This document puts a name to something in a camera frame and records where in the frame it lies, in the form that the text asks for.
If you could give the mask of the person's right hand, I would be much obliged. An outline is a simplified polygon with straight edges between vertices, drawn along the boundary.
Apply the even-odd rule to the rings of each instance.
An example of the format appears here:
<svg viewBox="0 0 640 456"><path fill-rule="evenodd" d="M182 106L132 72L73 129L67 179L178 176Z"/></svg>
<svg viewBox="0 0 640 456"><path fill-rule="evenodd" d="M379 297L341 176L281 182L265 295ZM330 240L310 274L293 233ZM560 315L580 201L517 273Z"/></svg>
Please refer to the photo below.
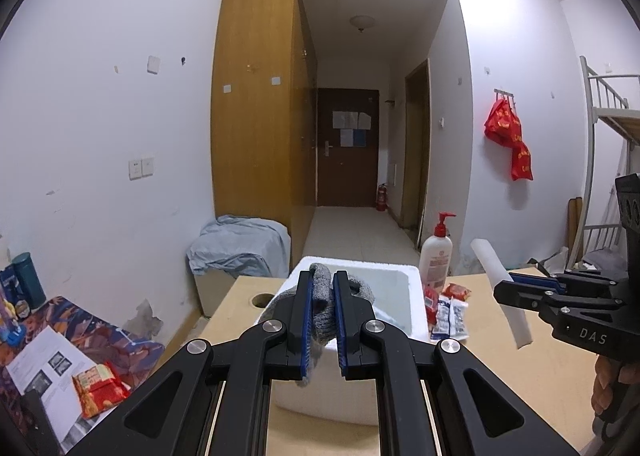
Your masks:
<svg viewBox="0 0 640 456"><path fill-rule="evenodd" d="M596 378L593 381L591 407L597 415L608 409L613 401L613 384L637 384L639 381L639 365L627 364L618 366L614 361L599 355L594 364Z"/></svg>

